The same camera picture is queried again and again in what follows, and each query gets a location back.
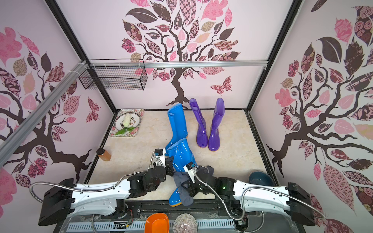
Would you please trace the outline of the blue boot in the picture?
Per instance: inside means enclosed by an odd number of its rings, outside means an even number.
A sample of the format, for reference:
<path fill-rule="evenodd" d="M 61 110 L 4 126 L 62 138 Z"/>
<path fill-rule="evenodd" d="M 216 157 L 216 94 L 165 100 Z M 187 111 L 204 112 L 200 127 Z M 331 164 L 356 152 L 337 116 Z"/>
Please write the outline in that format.
<path fill-rule="evenodd" d="M 172 128 L 173 136 L 170 142 L 167 144 L 166 149 L 171 147 L 177 141 L 184 139 L 188 136 L 186 118 L 184 115 L 184 109 L 182 104 L 177 104 L 167 112 L 170 125 Z"/>
<path fill-rule="evenodd" d="M 185 172 L 183 167 L 189 162 L 196 163 L 196 160 L 191 149 L 189 148 L 186 138 L 177 141 L 175 144 L 173 144 L 166 150 L 166 153 L 168 157 L 173 157 L 174 173 L 177 171 Z"/>

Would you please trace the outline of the purple boot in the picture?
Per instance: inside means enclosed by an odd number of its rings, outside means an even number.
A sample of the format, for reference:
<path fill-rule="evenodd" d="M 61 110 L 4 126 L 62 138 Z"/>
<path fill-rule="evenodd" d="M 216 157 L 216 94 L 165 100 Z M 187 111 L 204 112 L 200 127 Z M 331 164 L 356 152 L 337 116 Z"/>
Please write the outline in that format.
<path fill-rule="evenodd" d="M 217 151 L 220 148 L 219 126 L 225 114 L 225 105 L 222 98 L 216 101 L 213 119 L 210 127 L 210 137 L 208 140 L 208 148 L 210 151 Z"/>
<path fill-rule="evenodd" d="M 202 111 L 200 110 L 196 99 L 191 98 L 189 100 L 189 105 L 198 123 L 198 129 L 197 129 L 197 134 L 196 134 L 197 145 L 201 148 L 205 148 L 208 145 L 206 121 L 203 117 Z"/>

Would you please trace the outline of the grey cloth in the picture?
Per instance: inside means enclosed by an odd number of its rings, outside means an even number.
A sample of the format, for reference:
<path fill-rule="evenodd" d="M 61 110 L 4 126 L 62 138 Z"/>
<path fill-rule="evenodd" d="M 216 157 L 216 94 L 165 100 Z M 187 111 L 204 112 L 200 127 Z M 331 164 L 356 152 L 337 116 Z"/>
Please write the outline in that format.
<path fill-rule="evenodd" d="M 169 205 L 171 207 L 183 205 L 190 206 L 193 204 L 194 199 L 189 194 L 187 189 L 189 188 L 190 177 L 185 172 L 175 172 L 173 179 L 176 185 L 176 190 L 172 193 L 169 198 Z"/>

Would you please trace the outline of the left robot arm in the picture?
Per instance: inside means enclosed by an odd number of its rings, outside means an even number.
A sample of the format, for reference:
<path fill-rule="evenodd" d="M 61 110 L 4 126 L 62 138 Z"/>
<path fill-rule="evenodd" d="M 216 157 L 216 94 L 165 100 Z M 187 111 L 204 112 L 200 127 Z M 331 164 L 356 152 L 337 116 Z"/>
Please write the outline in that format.
<path fill-rule="evenodd" d="M 74 183 L 73 179 L 65 179 L 45 192 L 38 225 L 54 225 L 72 216 L 102 215 L 121 218 L 128 209 L 125 204 L 127 199 L 156 191 L 172 172 L 172 157 L 156 157 L 152 168 L 121 178 L 117 182 L 80 184 Z"/>

